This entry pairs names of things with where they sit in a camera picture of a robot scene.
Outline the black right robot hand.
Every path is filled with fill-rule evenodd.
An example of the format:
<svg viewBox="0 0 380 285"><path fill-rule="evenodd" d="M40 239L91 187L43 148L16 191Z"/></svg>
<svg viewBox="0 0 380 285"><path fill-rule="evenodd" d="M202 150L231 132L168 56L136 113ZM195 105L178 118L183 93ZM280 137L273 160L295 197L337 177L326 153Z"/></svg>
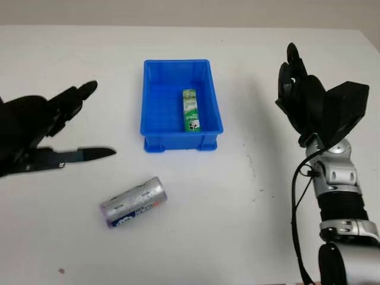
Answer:
<svg viewBox="0 0 380 285"><path fill-rule="evenodd" d="M298 143L305 148L313 135L323 133L325 88L320 80L309 75L294 43L287 47L287 62L278 73L276 105L286 114L300 134Z"/></svg>

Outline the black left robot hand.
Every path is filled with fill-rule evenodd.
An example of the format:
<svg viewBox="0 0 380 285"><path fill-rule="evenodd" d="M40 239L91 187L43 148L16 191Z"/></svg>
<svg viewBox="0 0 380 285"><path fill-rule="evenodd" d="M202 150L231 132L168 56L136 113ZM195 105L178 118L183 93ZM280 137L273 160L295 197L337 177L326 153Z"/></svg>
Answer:
<svg viewBox="0 0 380 285"><path fill-rule="evenodd" d="M59 133L97 89L97 81L72 86L52 99L29 95L1 102L1 176L61 169L116 154L110 147L85 147L56 152L39 147Z"/></svg>

